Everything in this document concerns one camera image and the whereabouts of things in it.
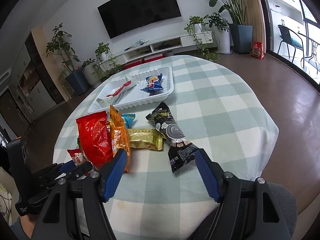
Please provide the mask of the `person's left hand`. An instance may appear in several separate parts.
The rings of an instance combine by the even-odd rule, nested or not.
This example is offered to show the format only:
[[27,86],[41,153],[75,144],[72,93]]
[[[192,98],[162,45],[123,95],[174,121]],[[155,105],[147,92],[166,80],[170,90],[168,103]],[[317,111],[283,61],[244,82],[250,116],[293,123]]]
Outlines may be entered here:
[[38,218],[39,218],[39,215],[31,215],[31,214],[20,217],[20,222],[21,222],[23,232],[26,234],[26,236],[29,239],[31,239],[33,235],[33,230],[35,228]]

